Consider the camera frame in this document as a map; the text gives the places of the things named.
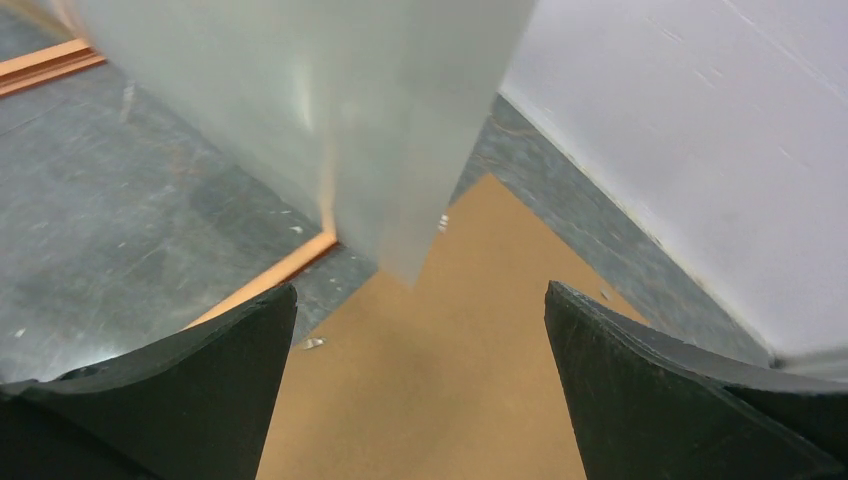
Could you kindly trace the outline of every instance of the concrete floor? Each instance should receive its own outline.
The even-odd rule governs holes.
[[[0,55],[45,43],[0,14]],[[125,86],[106,65],[0,101],[3,381],[52,378],[170,335],[317,231],[143,91],[121,121]],[[768,364],[762,347],[500,97],[454,198],[486,172],[657,328]],[[373,273],[339,248],[299,275],[295,340]]]

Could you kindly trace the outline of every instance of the small metal piece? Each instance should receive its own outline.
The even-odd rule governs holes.
[[[307,338],[306,341],[303,342],[303,349],[310,350],[316,347],[320,347],[321,345],[324,345],[326,341],[327,339],[324,337]]]

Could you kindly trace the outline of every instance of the wooden frame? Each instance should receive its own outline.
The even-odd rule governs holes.
[[[0,98],[105,62],[106,59],[103,56],[96,53],[80,39],[0,62]],[[256,295],[292,279],[338,243],[331,208],[333,198],[331,169],[335,162],[331,159],[326,163],[330,169],[325,172],[324,176],[327,181],[322,186],[321,233],[308,240],[185,328],[191,328],[214,318]]]

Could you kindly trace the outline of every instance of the gray floor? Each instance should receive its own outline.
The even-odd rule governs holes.
[[[0,16],[0,28],[3,22]],[[13,36],[0,30],[0,39],[18,38],[26,27],[14,25]],[[39,45],[35,37],[0,42],[0,54],[25,53]],[[169,335],[316,231],[143,91],[122,118],[125,86],[107,65],[0,101],[5,381],[51,378]],[[655,326],[768,363],[759,345],[501,98],[454,198],[486,172]],[[296,340],[373,272],[340,248],[298,276]]]

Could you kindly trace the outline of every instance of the brown board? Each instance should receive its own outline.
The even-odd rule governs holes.
[[[257,478],[585,478],[547,283],[644,319],[494,177],[448,215],[413,290],[378,273],[292,349]]]

